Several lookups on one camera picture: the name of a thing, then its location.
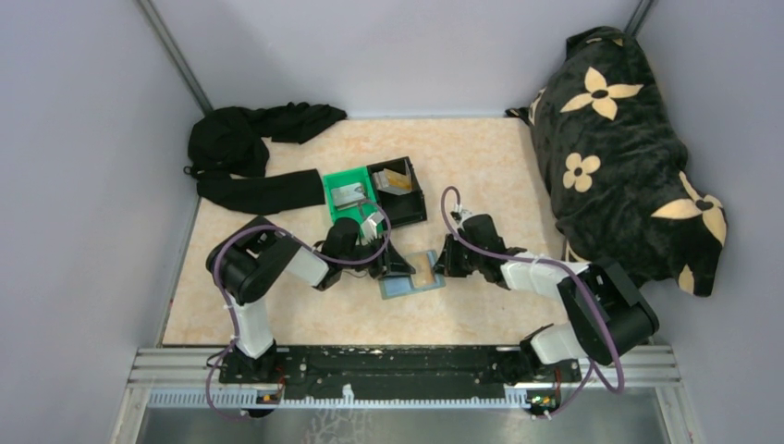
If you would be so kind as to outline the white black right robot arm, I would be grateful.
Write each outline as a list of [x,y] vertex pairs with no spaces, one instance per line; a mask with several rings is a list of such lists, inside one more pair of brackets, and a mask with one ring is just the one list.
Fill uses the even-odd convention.
[[544,381],[557,365],[580,359],[618,364],[659,329],[654,310],[617,261],[564,262],[508,247],[490,215],[462,206],[441,216],[448,233],[435,273],[478,273],[491,285],[544,296],[566,311],[565,322],[539,327],[521,340],[512,366],[517,380]]

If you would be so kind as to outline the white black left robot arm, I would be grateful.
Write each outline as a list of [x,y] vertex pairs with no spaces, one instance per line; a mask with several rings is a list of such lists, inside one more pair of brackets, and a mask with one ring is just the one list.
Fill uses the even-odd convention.
[[363,222],[338,218],[323,241],[301,242],[264,216],[257,216],[208,255],[206,268],[222,292],[233,337],[215,363],[225,384],[276,382],[283,376],[276,356],[264,296],[284,274],[324,291],[348,270],[374,279],[409,277],[416,270],[378,233],[385,215],[376,211]]

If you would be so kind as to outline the sage green card holder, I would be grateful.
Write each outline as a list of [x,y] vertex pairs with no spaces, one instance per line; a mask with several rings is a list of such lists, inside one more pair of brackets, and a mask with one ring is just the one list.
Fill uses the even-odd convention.
[[435,250],[411,253],[406,255],[404,259],[413,266],[414,273],[381,279],[379,288],[383,300],[437,290],[446,286],[445,278],[434,272],[437,260]]

